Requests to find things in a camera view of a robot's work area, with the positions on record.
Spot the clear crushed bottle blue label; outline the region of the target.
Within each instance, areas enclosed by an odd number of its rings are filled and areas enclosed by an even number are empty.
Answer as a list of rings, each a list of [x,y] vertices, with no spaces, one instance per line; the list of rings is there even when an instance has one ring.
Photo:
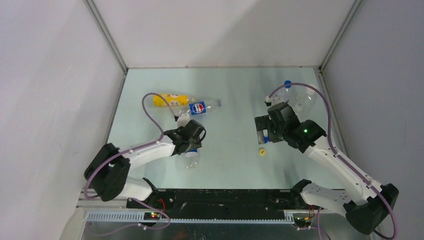
[[[185,167],[187,169],[195,169],[198,167],[200,154],[197,148],[186,152],[184,156],[186,157]]]

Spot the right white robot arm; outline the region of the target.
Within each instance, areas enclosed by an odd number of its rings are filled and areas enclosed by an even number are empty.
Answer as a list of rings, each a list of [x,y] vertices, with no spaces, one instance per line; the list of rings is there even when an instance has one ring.
[[[297,209],[315,205],[346,218],[358,232],[370,235],[393,212],[399,190],[367,175],[330,140],[313,120],[301,122],[286,103],[270,105],[267,114],[254,119],[259,144],[286,142],[329,170],[343,189],[334,190],[303,179],[291,188]]]

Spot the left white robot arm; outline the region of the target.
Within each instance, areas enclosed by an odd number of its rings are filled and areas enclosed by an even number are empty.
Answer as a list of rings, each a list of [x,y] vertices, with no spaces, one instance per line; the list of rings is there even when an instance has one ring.
[[[146,178],[130,177],[130,171],[147,163],[175,155],[183,155],[202,147],[206,129],[196,120],[189,120],[176,129],[164,131],[161,139],[139,146],[121,149],[107,143],[99,150],[84,172],[86,188],[95,191],[87,200],[96,198],[103,202],[118,197],[138,200],[145,208],[153,208],[158,202],[155,186]]]

